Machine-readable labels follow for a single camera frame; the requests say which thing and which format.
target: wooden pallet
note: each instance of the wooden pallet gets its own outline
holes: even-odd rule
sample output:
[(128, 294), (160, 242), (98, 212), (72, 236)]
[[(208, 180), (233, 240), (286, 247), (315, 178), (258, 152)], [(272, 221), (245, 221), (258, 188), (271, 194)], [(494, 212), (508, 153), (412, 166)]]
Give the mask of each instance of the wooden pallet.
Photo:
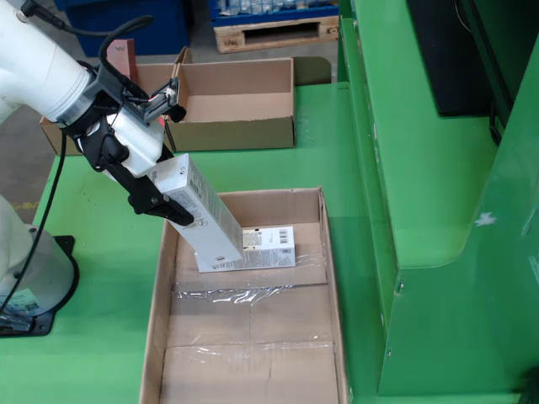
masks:
[(215, 27), (214, 30), (219, 52), (254, 51), (337, 40), (339, 17), (230, 25)]

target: black cable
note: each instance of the black cable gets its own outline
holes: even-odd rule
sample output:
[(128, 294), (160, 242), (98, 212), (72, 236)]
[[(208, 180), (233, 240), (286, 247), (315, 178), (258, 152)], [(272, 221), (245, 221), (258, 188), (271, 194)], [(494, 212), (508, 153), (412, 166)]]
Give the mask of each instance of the black cable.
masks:
[(56, 187), (58, 186), (58, 180), (60, 179), (61, 170), (64, 167), (64, 160), (66, 159), (66, 135), (61, 134), (61, 152), (60, 152), (60, 161), (58, 162), (58, 168), (56, 169), (56, 175), (54, 177), (54, 180), (52, 181), (52, 187), (51, 191), (49, 193), (49, 199), (47, 200), (47, 205), (45, 207), (45, 211), (43, 212), (43, 217), (41, 218), (40, 226), (35, 233), (34, 242), (32, 243), (32, 247), (30, 248), (30, 251), (28, 253), (28, 257), (26, 258), (26, 262), (24, 263), (23, 269), (20, 271), (20, 275), (17, 278), (17, 281), (15, 282), (15, 285), (9, 292), (8, 297), (6, 297), (6, 300), (3, 301), (2, 305), (0, 306), (0, 315), (3, 313), (4, 309), (8, 305), (9, 301), (17, 291), (17, 288), (19, 287), (21, 281), (23, 280), (24, 274), (26, 274), (26, 270), (29, 267), (29, 264), (32, 260), (32, 257), (34, 256), (35, 249), (37, 248), (38, 243), (40, 242), (41, 233), (43, 232), (43, 229), (45, 227), (45, 222), (47, 221), (47, 216), (49, 215), (49, 211), (51, 210), (52, 200), (54, 199), (54, 194), (56, 192)]
[(458, 11), (458, 0), (455, 0), (455, 11), (456, 11), (456, 16), (458, 17), (458, 20), (461, 22), (461, 25), (464, 27), (464, 29), (466, 31), (468, 31), (470, 34), (472, 34), (472, 30), (470, 29), (470, 27), (468, 27), (466, 24), (464, 24), (464, 21), (461, 18), (461, 13), (460, 13), (460, 11)]
[(23, 6), (20, 8), (20, 11), (26, 17), (32, 17), (35, 15), (36, 17), (39, 17), (43, 21), (53, 25), (59, 30), (66, 31), (70, 34), (98, 38), (104, 37), (103, 44), (101, 44), (101, 47), (99, 48), (99, 61), (101, 62), (101, 65), (103, 65), (103, 68), (109, 71), (110, 74), (112, 74), (114, 77), (116, 77), (120, 81), (122, 86), (124, 86), (124, 88), (126, 88), (127, 91), (129, 91), (135, 97), (149, 98), (148, 94), (146, 94), (144, 90), (138, 87), (128, 77), (118, 72), (118, 70), (114, 66), (112, 66), (109, 61), (107, 61), (107, 49), (109, 48), (109, 45), (119, 36), (129, 34), (137, 29), (147, 27), (149, 24), (151, 24), (153, 22), (153, 17), (151, 15), (144, 15), (141, 17), (137, 17), (136, 19), (132, 19), (131, 21), (127, 21), (114, 31), (93, 32), (70, 27), (64, 21), (59, 19), (56, 15), (54, 15), (49, 10), (37, 3), (35, 0), (26, 0)]
[[(66, 31), (69, 34), (89, 36), (91, 38), (106, 38), (107, 36), (114, 33), (114, 31), (87, 31), (85, 29), (79, 29), (67, 25), (63, 20), (59, 19), (56, 15), (51, 13), (49, 10), (47, 10), (35, 0), (26, 0), (20, 8), (20, 11), (22, 11), (26, 17), (33, 17), (35, 15), (46, 23), (53, 25), (60, 31)], [(141, 27), (134, 27), (133, 29), (124, 32), (124, 34), (129, 34), (130, 32), (139, 28)]]
[(109, 48), (109, 45), (112, 44), (112, 42), (119, 36), (130, 33), (136, 29), (147, 27), (152, 22), (153, 17), (151, 15), (143, 15), (141, 17), (137, 17), (136, 19), (132, 19), (131, 21), (122, 24), (120, 27), (107, 35), (107, 37), (104, 39), (103, 43), (99, 47), (99, 61), (101, 62), (101, 66), (107, 69), (113, 76), (115, 76), (120, 81), (120, 83), (127, 89), (127, 91), (129, 91), (131, 94), (138, 98), (149, 97), (144, 90), (138, 87), (128, 77), (118, 72), (118, 70), (110, 64), (110, 62), (107, 60), (107, 49)]
[(496, 127), (496, 103), (495, 102), (492, 102), (492, 105), (490, 106), (490, 117), (489, 117), (488, 127), (490, 129), (490, 135), (492, 136), (492, 140), (494, 141), (496, 146), (499, 146), (499, 144), (502, 142), (502, 135), (499, 133), (499, 130)]

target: sticker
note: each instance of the sticker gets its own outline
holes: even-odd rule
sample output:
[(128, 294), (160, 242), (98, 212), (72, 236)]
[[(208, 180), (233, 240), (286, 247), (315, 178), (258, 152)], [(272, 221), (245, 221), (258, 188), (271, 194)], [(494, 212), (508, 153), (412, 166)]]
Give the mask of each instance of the sticker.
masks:
[[(7, 296), (4, 295), (0, 297), (5, 300)], [(18, 313), (28, 312), (38, 310), (40, 308), (40, 303), (30, 289), (23, 289), (13, 294), (8, 302), (7, 308), (9, 311)]]

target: black panel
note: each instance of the black panel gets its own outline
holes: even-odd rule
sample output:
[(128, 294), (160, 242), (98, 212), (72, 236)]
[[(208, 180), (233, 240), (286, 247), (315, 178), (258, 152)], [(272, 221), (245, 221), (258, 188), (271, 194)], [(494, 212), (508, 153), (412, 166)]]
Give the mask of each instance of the black panel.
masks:
[(439, 114), (487, 115), (488, 78), (472, 34), (459, 21), (456, 0), (408, 0), (408, 9)]

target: white box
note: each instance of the white box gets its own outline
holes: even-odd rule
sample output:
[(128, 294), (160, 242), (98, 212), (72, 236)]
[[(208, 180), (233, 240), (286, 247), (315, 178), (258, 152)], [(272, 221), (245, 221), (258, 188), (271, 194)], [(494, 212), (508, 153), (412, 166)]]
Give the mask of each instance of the white box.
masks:
[(242, 259), (242, 227), (188, 154), (159, 162), (148, 177), (193, 215), (195, 221), (188, 226), (171, 224), (205, 262), (217, 265)]
[(238, 261), (208, 265), (197, 252), (195, 258), (199, 272), (295, 267), (294, 228), (288, 226), (243, 230), (243, 259)]

